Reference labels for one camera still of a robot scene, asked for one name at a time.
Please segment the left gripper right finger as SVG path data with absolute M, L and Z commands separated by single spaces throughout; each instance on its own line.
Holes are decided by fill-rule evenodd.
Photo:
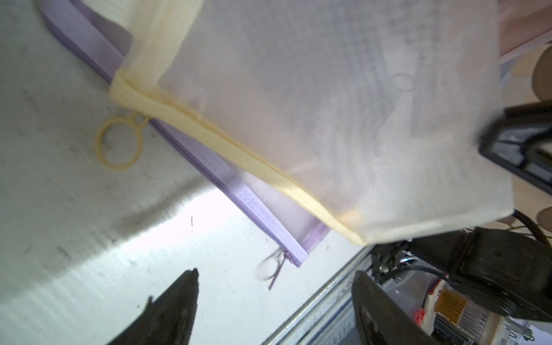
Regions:
M 352 283 L 356 330 L 362 344 L 437 344 L 368 274 L 356 271 Z

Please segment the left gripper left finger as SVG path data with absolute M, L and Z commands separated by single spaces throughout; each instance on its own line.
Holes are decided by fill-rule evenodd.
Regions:
M 145 310 L 111 344 L 188 344 L 198 307 L 199 273 L 185 271 L 159 298 L 149 299 Z

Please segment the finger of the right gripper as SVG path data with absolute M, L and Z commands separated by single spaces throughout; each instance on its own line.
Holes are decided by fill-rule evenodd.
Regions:
M 505 109 L 480 137 L 479 153 L 551 194 L 551 102 Z

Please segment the purple mesh pencil pouch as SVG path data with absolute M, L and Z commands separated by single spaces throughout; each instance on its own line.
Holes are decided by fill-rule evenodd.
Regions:
M 39 1 L 47 28 L 68 50 L 107 83 L 128 51 L 130 36 L 82 1 Z M 274 240 L 284 261 L 300 267 L 329 233 L 329 228 L 286 195 L 218 156 L 195 139 L 160 120 L 151 125 Z

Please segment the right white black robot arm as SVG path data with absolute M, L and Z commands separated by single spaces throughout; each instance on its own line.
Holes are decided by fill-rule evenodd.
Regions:
M 551 192 L 551 102 L 507 108 L 483 135 L 480 154 L 544 193 Z M 513 217 L 529 235 L 473 231 L 380 244 L 372 272 L 358 272 L 352 288 L 356 325 L 367 344 L 431 344 L 382 286 L 404 273 L 429 273 L 500 316 L 551 321 L 551 243 L 521 211 Z

